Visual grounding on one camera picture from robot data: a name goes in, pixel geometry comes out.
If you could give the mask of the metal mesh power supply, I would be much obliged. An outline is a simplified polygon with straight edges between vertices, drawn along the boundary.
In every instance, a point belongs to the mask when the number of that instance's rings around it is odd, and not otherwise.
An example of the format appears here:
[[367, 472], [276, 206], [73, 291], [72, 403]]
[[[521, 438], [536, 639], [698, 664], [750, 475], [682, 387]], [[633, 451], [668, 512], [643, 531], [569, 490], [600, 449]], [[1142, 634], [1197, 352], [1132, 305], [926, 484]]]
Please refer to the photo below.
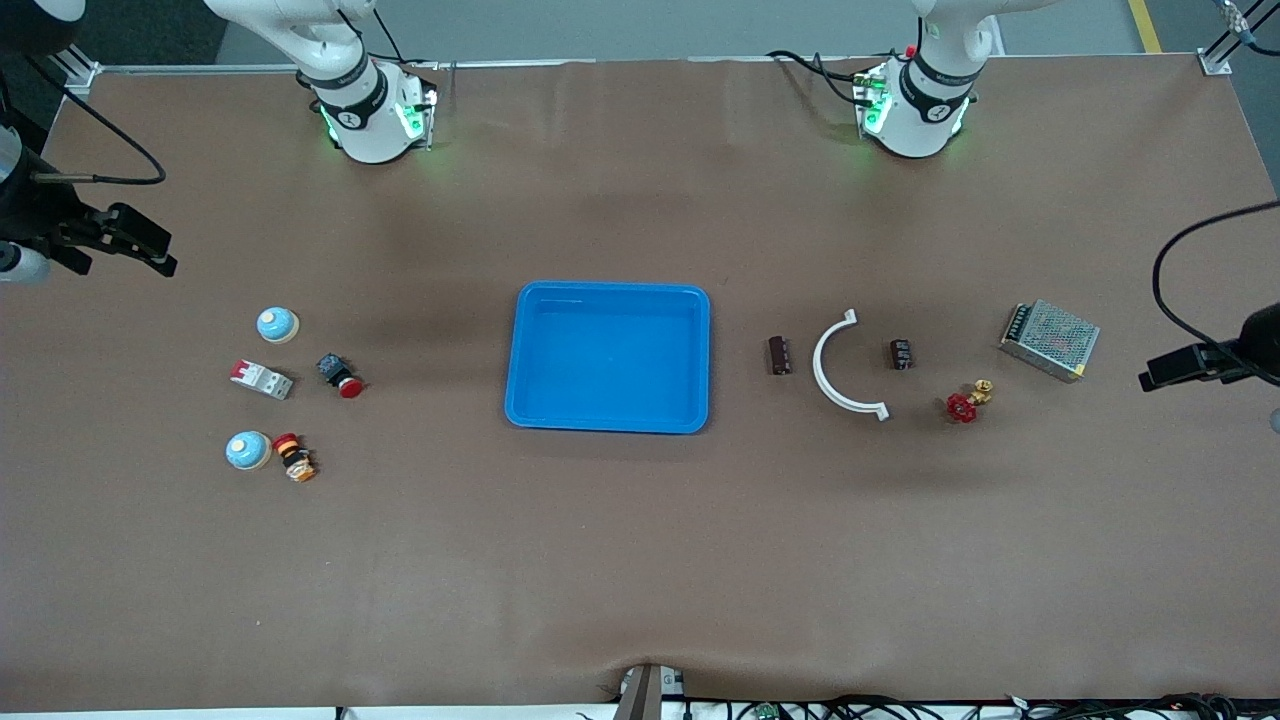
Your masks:
[[1079, 382], [1100, 337], [1100, 328], [1043, 299], [1018, 304], [998, 348], [1064, 383]]

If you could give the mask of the white red circuit breaker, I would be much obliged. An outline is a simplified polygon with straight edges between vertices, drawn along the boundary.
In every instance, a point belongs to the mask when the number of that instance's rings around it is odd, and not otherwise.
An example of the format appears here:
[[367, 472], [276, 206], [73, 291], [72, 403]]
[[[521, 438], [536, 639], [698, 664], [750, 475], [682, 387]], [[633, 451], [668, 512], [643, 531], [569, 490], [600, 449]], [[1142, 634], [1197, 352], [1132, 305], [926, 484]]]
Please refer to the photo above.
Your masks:
[[237, 386], [276, 400], [285, 400], [294, 384], [289, 377], [243, 359], [230, 369], [229, 379]]

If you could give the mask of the red brass valve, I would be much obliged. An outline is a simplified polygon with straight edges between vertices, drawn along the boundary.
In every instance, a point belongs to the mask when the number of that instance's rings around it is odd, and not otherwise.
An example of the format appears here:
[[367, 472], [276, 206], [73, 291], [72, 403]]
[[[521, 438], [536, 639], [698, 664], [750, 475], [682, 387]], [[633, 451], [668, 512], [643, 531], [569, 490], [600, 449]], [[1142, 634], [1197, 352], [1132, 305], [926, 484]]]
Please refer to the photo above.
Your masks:
[[955, 423], [973, 423], [977, 420], [979, 410], [991, 402], [993, 389], [992, 380], [978, 379], [969, 386], [969, 389], [951, 393], [945, 400], [945, 411]]

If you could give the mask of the red button black blue body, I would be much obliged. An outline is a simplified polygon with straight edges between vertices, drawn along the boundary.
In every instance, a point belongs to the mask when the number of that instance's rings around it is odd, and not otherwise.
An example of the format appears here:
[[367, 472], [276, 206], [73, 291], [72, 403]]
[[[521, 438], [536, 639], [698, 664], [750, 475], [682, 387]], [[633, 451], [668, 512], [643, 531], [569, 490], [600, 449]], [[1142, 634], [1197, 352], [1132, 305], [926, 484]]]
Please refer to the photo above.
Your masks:
[[365, 389], [364, 380], [337, 354], [325, 354], [316, 363], [316, 369], [342, 398], [357, 398]]

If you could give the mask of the red button orange yellow body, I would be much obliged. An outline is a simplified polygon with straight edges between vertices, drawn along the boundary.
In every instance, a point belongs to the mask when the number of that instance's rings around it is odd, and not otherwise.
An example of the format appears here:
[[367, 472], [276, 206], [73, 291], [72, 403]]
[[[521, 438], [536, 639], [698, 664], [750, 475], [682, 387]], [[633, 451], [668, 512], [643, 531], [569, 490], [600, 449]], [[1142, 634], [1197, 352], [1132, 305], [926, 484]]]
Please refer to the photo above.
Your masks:
[[283, 433], [273, 438], [271, 450], [280, 459], [291, 480], [305, 483], [316, 475], [311, 454], [296, 433]]

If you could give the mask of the white curved plastic clamp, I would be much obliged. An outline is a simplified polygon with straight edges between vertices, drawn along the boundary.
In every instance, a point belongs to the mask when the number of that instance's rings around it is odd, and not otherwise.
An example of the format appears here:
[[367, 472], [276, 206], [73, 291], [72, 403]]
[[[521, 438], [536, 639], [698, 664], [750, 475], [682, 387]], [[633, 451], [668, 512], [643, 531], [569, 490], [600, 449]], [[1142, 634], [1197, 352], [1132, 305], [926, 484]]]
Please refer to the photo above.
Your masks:
[[877, 421], [887, 421], [891, 418], [890, 409], [883, 402], [863, 402], [850, 398], [849, 396], [841, 393], [829, 380], [826, 365], [824, 365], [824, 352], [827, 343], [844, 331], [854, 328], [859, 323], [858, 311], [852, 307], [846, 309], [841, 319], [832, 325], [827, 327], [824, 332], [819, 336], [815, 342], [815, 347], [812, 352], [812, 375], [814, 378], [817, 388], [822, 395], [831, 401], [836, 407], [844, 411], [870, 415], [877, 419]]

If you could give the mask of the blue plastic tray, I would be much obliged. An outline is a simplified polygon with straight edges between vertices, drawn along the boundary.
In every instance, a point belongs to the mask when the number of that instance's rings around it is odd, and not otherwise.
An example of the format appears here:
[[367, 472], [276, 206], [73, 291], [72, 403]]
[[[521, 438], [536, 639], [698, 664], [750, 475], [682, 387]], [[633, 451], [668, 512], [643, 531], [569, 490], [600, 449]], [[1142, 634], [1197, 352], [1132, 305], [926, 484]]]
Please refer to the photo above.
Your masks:
[[710, 414], [710, 300], [692, 284], [534, 281], [504, 411], [522, 428], [691, 436]]

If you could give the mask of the aluminium frame post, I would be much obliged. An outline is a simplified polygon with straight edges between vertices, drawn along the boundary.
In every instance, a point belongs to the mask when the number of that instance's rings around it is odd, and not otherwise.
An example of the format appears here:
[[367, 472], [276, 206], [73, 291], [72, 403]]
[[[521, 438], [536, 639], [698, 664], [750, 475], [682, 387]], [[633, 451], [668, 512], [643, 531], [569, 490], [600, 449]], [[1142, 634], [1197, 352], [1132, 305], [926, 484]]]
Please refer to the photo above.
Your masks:
[[50, 55], [47, 59], [65, 74], [64, 86], [79, 100], [87, 102], [92, 83], [102, 72], [104, 65], [92, 59], [91, 55], [76, 44]]
[[1229, 76], [1233, 72], [1230, 58], [1238, 50], [1280, 58], [1280, 46], [1267, 47], [1257, 37], [1257, 31], [1280, 13], [1280, 0], [1251, 0], [1244, 8], [1240, 5], [1244, 0], [1210, 1], [1222, 22], [1224, 32], [1208, 47], [1196, 51], [1207, 76]]

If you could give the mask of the silver table edge rail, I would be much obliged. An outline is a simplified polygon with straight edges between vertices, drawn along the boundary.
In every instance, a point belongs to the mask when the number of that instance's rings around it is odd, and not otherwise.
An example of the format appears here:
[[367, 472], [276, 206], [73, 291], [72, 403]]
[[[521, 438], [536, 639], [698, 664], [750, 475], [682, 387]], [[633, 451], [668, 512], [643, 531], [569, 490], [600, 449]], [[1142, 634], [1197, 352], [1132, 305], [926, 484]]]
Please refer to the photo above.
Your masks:
[[[717, 61], [745, 61], [764, 63], [773, 61], [774, 58], [756, 56], [687, 56], [680, 61], [689, 63], [717, 63]], [[411, 63], [413, 69], [424, 70], [458, 70], [458, 69], [506, 69], [506, 68], [534, 68], [534, 67], [562, 67], [567, 64], [598, 64], [602, 60], [588, 58], [570, 59], [540, 59], [540, 60], [497, 60], [497, 61], [420, 61]], [[250, 63], [250, 64], [206, 64], [206, 65], [102, 65], [100, 73], [119, 76], [247, 76], [247, 74], [284, 74], [293, 73], [297, 67], [291, 63]]]

